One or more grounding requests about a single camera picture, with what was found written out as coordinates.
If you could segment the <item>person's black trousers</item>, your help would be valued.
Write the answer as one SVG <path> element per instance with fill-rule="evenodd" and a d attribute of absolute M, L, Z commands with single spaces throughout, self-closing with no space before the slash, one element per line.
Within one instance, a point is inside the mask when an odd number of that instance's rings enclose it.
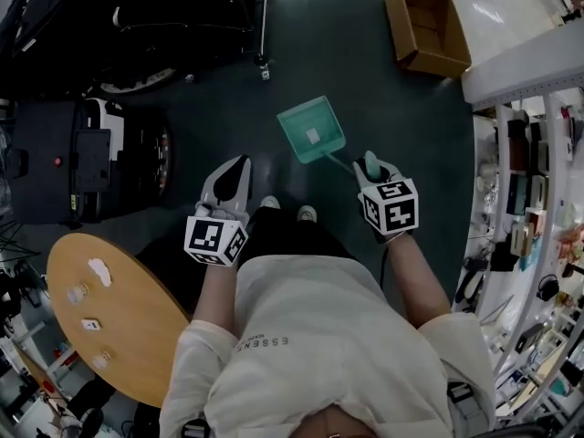
<path fill-rule="evenodd" d="M 351 257 L 322 225 L 299 220 L 285 210 L 260 207 L 251 218 L 251 232 L 239 262 L 280 255 Z M 136 259 L 169 289 L 202 287 L 206 265 L 183 251 L 183 236 L 176 231 L 152 241 Z"/>

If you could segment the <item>open cardboard box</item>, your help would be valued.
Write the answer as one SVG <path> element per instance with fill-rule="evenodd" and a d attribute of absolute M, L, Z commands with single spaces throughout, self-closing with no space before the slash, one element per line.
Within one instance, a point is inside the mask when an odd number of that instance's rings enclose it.
<path fill-rule="evenodd" d="M 471 54 L 453 0 L 384 0 L 401 68 L 460 78 Z"/>

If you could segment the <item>white metal shelf rack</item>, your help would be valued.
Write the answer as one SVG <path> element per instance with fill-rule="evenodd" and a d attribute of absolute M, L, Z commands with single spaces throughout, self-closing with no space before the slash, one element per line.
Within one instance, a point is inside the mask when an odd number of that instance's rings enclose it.
<path fill-rule="evenodd" d="M 553 61 L 516 47 L 463 77 L 475 120 L 473 213 L 467 254 L 486 261 L 463 276 L 455 307 L 475 313 L 495 375 L 499 428 L 549 418 L 563 431 L 579 423 L 584 395 L 565 365 L 584 350 L 584 58 Z M 519 269 L 510 252 L 512 224 L 507 123 L 524 110 L 546 122 L 549 185 L 536 263 Z M 540 279 L 559 292 L 537 298 Z"/>

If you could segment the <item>person's white shirt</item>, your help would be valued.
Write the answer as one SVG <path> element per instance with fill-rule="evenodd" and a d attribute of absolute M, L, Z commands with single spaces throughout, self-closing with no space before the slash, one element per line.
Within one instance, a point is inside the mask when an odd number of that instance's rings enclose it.
<path fill-rule="evenodd" d="M 160 437 L 205 419 L 214 438 L 287 438 L 336 405 L 380 438 L 463 438 L 495 424 L 477 318 L 414 328 L 352 259 L 262 256 L 239 269 L 235 330 L 195 320 L 179 337 Z"/>

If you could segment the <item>row of handbags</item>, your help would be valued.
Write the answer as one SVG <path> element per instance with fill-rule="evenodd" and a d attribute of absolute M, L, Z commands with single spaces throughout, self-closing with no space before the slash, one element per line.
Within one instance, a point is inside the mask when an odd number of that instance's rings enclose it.
<path fill-rule="evenodd" d="M 539 257 L 548 208 L 549 152 L 546 122 L 519 110 L 507 123 L 509 188 L 506 212 L 516 218 L 511 230 L 512 255 L 527 270 Z"/>

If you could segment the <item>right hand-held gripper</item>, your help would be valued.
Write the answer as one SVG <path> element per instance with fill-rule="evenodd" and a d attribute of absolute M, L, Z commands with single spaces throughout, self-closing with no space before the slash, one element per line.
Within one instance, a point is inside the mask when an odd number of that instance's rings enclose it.
<path fill-rule="evenodd" d="M 364 157 L 352 163 L 362 216 L 384 244 L 419 226 L 419 197 L 412 179 L 404 178 L 394 164 L 378 160 L 378 165 L 378 181 L 372 182 Z"/>

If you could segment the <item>round wooden table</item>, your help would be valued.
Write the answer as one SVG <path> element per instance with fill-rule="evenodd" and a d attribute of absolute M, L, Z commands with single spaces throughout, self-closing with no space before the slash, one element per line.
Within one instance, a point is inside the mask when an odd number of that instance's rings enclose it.
<path fill-rule="evenodd" d="M 112 283 L 104 287 L 88 266 L 102 259 Z M 177 341 L 189 321 L 159 279 L 133 255 L 94 235 L 72 233 L 58 239 L 47 261 L 51 307 L 79 356 L 118 391 L 161 407 L 169 388 Z M 89 294 L 71 304 L 67 290 L 85 284 Z M 97 319 L 101 330 L 85 330 L 83 318 Z M 107 351 L 105 370 L 92 357 Z"/>

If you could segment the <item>person's left forearm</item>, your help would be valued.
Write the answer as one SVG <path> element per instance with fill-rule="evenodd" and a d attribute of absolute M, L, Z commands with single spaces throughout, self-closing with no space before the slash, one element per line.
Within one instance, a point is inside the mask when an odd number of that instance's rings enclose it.
<path fill-rule="evenodd" d="M 193 320 L 234 331 L 236 275 L 234 266 L 207 267 Z"/>

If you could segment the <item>black tripod legs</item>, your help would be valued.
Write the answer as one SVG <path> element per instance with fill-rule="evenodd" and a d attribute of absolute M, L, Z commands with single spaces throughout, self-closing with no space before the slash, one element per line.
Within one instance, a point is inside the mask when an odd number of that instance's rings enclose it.
<path fill-rule="evenodd" d="M 0 223 L 0 265 L 41 255 L 17 242 L 17 234 L 22 227 L 15 220 Z"/>

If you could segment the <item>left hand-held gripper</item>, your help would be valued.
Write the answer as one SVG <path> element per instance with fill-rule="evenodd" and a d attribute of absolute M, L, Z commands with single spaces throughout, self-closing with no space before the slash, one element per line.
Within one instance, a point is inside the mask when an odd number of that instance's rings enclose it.
<path fill-rule="evenodd" d="M 240 256 L 248 241 L 251 178 L 247 155 L 224 162 L 206 178 L 183 242 L 183 250 L 198 263 L 233 266 Z"/>

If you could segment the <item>teal dustpan with long handle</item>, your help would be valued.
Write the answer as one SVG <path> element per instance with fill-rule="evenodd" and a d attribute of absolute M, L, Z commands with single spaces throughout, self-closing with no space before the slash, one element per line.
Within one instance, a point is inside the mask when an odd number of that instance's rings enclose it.
<path fill-rule="evenodd" d="M 355 171 L 335 156 L 346 146 L 344 132 L 326 96 L 309 100 L 276 115 L 302 164 L 328 159 L 346 172 Z"/>

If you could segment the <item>crumpled white tissue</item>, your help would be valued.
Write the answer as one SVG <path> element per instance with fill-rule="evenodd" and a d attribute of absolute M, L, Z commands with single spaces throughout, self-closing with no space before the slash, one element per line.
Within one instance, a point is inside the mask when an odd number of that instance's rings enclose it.
<path fill-rule="evenodd" d="M 112 283 L 112 277 L 110 270 L 106 263 L 100 258 L 90 258 L 88 260 L 88 266 L 97 275 L 104 287 L 110 287 Z"/>

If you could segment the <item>person's right forearm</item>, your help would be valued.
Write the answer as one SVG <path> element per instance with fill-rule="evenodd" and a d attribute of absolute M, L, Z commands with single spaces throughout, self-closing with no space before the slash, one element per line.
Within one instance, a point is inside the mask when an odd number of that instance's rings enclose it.
<path fill-rule="evenodd" d="M 407 233 L 394 236 L 386 248 L 409 323 L 420 329 L 436 318 L 451 314 L 443 286 L 414 238 Z"/>

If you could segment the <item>black covered equipment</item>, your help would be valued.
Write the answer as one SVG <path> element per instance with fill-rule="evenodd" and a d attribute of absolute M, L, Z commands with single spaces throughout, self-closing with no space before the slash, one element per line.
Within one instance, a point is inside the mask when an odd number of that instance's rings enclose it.
<path fill-rule="evenodd" d="M 13 0 L 0 21 L 0 98 L 86 88 L 116 34 L 117 0 Z"/>

